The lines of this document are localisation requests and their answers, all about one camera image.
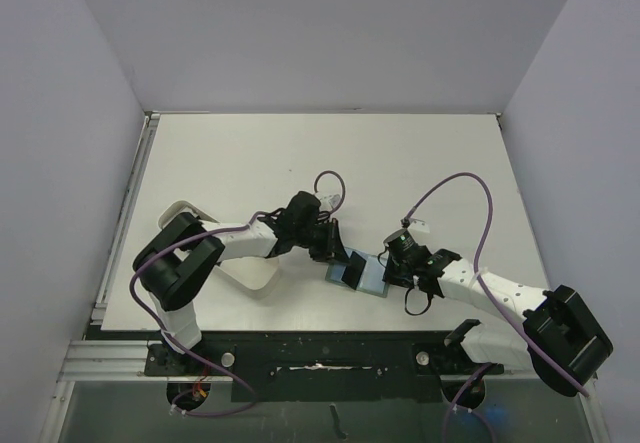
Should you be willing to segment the green card holder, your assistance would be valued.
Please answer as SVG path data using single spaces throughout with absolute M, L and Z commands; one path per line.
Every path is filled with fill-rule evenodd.
M 348 257 L 350 257 L 350 254 L 353 251 L 357 251 L 359 254 L 361 254 L 363 257 L 367 259 L 366 268 L 360 280 L 359 286 L 354 291 L 366 293 L 368 295 L 372 295 L 380 298 L 385 298 L 388 293 L 388 284 L 383 281 L 384 270 L 385 270 L 384 263 L 386 262 L 386 260 L 382 259 L 381 261 L 378 261 L 378 258 L 374 255 L 371 255 L 359 250 L 354 250 L 351 248 L 346 249 L 346 253 L 348 254 Z M 351 289 L 344 283 L 337 284 L 337 285 Z

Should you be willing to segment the black credit card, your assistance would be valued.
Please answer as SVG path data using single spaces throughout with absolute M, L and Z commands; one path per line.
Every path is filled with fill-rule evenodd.
M 357 251 L 353 251 L 350 254 L 349 262 L 340 277 L 341 282 L 349 288 L 356 290 L 366 268 L 366 264 L 367 259 Z

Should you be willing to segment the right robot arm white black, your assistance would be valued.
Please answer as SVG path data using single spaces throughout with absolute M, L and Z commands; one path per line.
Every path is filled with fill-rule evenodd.
M 385 282 L 471 305 L 511 327 L 500 333 L 472 324 L 456 334 L 445 347 L 446 362 L 456 371 L 478 363 L 532 370 L 555 392 L 573 397 L 613 352 L 604 329 L 570 287 L 545 290 L 513 282 L 450 250 L 431 252 L 407 229 L 392 233 L 383 245 Z

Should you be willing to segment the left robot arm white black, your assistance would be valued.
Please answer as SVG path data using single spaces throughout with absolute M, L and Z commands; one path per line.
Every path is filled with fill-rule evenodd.
M 159 325 L 169 345 L 168 362 L 180 373 L 200 368 L 204 350 L 193 301 L 213 269 L 223 262 L 274 259 L 299 247 L 319 263 L 347 263 L 338 221 L 333 217 L 344 202 L 337 194 L 298 192 L 284 208 L 259 211 L 249 222 L 207 231 L 204 222 L 182 211 L 147 244 L 133 262 L 130 293 Z M 135 291 L 140 281 L 154 306 Z

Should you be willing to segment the blue credit card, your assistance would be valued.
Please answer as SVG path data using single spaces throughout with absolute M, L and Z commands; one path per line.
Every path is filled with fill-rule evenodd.
M 343 264 L 332 264 L 327 269 L 326 280 L 336 284 L 343 284 L 342 278 L 347 269 Z

